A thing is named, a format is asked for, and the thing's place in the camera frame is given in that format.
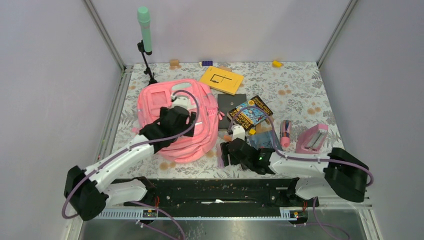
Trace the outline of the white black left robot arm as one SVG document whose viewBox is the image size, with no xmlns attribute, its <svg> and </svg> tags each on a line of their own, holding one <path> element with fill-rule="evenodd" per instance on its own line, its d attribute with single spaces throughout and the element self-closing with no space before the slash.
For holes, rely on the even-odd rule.
<svg viewBox="0 0 424 240">
<path fill-rule="evenodd" d="M 152 204 L 155 192 L 142 181 L 114 183 L 114 180 L 135 163 L 169 147 L 179 137 L 192 137 L 198 118 L 198 111 L 182 106 L 161 107 L 159 118 L 142 127 L 127 145 L 85 168 L 76 165 L 69 169 L 62 217 L 88 221 L 111 205 L 130 201 L 139 201 L 144 206 Z"/>
</svg>

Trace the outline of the pink student backpack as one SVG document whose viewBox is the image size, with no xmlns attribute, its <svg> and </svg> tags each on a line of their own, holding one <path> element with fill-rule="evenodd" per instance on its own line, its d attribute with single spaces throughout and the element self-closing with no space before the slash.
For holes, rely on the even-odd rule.
<svg viewBox="0 0 424 240">
<path fill-rule="evenodd" d="M 194 123 L 185 131 L 170 131 L 160 126 L 160 108 L 171 108 L 173 95 L 190 99 L 189 112 L 196 112 Z M 155 153 L 179 164 L 200 159 L 218 138 L 222 114 L 208 85 L 194 79 L 155 83 L 144 88 L 137 100 L 139 135 L 143 135 Z"/>
</svg>

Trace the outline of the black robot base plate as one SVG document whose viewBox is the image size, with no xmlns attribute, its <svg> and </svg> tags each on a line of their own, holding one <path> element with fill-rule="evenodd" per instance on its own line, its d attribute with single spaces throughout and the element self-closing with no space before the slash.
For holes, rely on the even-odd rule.
<svg viewBox="0 0 424 240">
<path fill-rule="evenodd" d="M 259 208 L 295 208 L 303 210 L 319 201 L 301 199 L 290 194 L 293 179 L 140 179 L 147 184 L 141 203 L 170 209 L 198 211 L 208 209 L 242 211 Z"/>
</svg>

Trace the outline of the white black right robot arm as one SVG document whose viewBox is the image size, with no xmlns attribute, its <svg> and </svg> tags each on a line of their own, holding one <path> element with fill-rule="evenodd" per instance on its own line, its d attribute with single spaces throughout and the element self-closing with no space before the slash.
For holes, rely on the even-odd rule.
<svg viewBox="0 0 424 240">
<path fill-rule="evenodd" d="M 287 201 L 293 206 L 315 197 L 338 196 L 362 203 L 366 188 L 374 182 L 369 167 L 346 150 L 329 153 L 290 153 L 274 148 L 256 149 L 237 138 L 220 144 L 221 163 L 241 165 L 258 175 L 292 174 Z"/>
</svg>

